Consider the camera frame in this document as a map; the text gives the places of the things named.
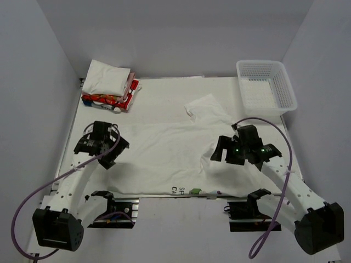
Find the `red printed t shirt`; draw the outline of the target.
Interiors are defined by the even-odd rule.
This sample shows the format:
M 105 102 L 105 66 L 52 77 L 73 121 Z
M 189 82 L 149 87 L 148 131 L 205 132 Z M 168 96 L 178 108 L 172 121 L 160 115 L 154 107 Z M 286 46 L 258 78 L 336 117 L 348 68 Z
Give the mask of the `red printed t shirt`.
M 140 89 L 140 80 L 134 79 L 125 98 L 112 95 L 85 95 L 81 96 L 85 106 L 101 108 L 114 113 L 127 112 L 133 105 Z

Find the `white t shirt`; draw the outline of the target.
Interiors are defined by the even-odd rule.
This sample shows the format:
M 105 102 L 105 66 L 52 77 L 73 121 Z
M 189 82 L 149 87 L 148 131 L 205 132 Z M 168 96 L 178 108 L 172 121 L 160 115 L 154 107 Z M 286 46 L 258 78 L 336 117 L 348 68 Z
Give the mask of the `white t shirt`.
M 92 60 L 82 91 L 89 95 L 124 96 L 130 68 L 114 67 Z
M 257 168 L 210 159 L 218 138 L 232 136 L 231 117 L 213 95 L 185 105 L 185 122 L 126 125 L 130 146 L 107 173 L 109 190 L 127 195 L 224 194 L 278 188 Z

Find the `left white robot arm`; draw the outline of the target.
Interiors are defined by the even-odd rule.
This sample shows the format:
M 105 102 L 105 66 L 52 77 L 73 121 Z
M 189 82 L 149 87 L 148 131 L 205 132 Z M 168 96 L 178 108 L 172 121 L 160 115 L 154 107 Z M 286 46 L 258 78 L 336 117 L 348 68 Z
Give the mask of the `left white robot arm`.
M 113 194 L 95 190 L 84 194 L 96 168 L 106 170 L 129 148 L 116 124 L 95 121 L 92 131 L 83 135 L 73 150 L 72 174 L 61 179 L 56 194 L 45 208 L 36 209 L 32 221 L 38 245 L 76 251 L 85 229 L 96 219 L 112 214 Z

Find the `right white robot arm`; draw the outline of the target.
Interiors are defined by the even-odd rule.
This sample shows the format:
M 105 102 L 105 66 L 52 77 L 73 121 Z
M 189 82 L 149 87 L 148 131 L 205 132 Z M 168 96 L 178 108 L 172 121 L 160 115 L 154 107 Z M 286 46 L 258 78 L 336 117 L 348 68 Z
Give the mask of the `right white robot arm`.
M 273 144 L 263 144 L 254 125 L 233 126 L 232 137 L 221 135 L 212 161 L 222 158 L 229 164 L 249 162 L 269 178 L 288 204 L 278 200 L 267 189 L 247 196 L 246 211 L 254 218 L 268 216 L 293 233 L 302 250 L 314 255 L 344 241 L 344 211 L 334 202 L 328 203 L 308 187 L 286 165 L 282 153 Z

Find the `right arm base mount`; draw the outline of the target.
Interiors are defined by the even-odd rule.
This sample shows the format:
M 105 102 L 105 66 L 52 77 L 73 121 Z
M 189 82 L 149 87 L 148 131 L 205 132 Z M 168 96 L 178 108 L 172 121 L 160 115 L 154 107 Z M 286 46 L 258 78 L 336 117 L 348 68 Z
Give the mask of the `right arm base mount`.
M 250 193 L 247 198 L 228 202 L 223 211 L 228 214 L 230 232 L 265 232 L 271 223 L 271 217 L 259 212 L 257 201 L 271 194 L 266 189 Z

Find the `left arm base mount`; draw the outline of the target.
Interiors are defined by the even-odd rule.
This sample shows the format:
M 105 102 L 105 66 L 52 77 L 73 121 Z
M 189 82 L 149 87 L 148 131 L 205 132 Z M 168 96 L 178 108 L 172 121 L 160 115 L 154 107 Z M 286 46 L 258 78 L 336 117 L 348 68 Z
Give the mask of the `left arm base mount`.
M 100 214 L 88 228 L 132 229 L 136 223 L 139 210 L 139 199 L 115 198 L 111 192 L 95 191 L 85 195 L 86 203 L 91 197 L 107 199 L 106 211 Z

